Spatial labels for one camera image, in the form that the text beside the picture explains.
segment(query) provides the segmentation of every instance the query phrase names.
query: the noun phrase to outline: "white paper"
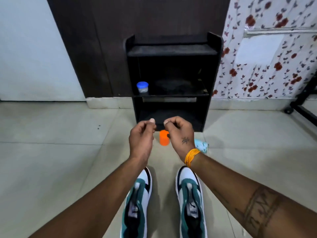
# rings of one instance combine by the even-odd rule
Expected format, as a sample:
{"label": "white paper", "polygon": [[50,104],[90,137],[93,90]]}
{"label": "white paper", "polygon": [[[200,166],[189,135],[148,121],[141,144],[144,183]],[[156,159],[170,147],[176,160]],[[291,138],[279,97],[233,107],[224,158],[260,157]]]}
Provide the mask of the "white paper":
{"label": "white paper", "polygon": [[270,65],[283,38],[284,34],[243,38],[236,55],[235,64]]}

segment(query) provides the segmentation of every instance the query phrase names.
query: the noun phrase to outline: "flower pattern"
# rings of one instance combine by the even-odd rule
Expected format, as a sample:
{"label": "flower pattern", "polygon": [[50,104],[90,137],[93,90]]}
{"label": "flower pattern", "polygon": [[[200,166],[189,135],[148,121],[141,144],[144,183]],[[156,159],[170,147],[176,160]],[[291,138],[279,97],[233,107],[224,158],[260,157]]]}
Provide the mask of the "flower pattern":
{"label": "flower pattern", "polygon": [[315,0],[231,0],[213,98],[294,98],[317,68],[317,35],[285,35],[272,62],[267,65],[237,63],[236,54],[244,38],[245,26],[313,28],[317,20],[316,8]]}

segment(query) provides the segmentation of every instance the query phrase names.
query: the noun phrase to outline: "light blue pouch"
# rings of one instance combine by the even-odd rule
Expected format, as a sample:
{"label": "light blue pouch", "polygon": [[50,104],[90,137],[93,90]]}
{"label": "light blue pouch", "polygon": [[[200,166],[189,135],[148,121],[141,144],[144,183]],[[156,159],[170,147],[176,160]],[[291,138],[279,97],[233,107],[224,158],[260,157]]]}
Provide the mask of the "light blue pouch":
{"label": "light blue pouch", "polygon": [[202,142],[198,139],[195,139],[195,147],[196,149],[198,149],[200,152],[203,152],[204,154],[207,152],[208,150],[208,143],[207,142]]}

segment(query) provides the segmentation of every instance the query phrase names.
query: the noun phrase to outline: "person's left arm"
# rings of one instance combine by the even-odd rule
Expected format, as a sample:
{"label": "person's left arm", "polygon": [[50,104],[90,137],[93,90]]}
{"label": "person's left arm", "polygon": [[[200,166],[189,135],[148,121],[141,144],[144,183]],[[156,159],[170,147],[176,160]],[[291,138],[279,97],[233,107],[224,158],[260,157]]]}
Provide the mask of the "person's left arm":
{"label": "person's left arm", "polygon": [[146,167],[155,121],[141,121],[130,133],[130,157],[85,196],[46,223],[30,238],[99,238],[108,229],[125,196]]}

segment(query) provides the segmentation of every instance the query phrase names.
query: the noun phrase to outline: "hand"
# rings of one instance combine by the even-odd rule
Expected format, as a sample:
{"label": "hand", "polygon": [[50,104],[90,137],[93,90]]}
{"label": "hand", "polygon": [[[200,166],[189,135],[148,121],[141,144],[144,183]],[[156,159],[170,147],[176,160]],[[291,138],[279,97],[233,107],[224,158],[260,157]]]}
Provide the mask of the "hand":
{"label": "hand", "polygon": [[194,129],[191,123],[176,116],[164,121],[165,130],[170,133],[171,143],[181,161],[185,161],[187,153],[195,148]]}
{"label": "hand", "polygon": [[152,150],[155,129],[154,119],[141,121],[131,129],[129,136],[130,158],[140,159],[145,162],[145,165],[147,164]]}

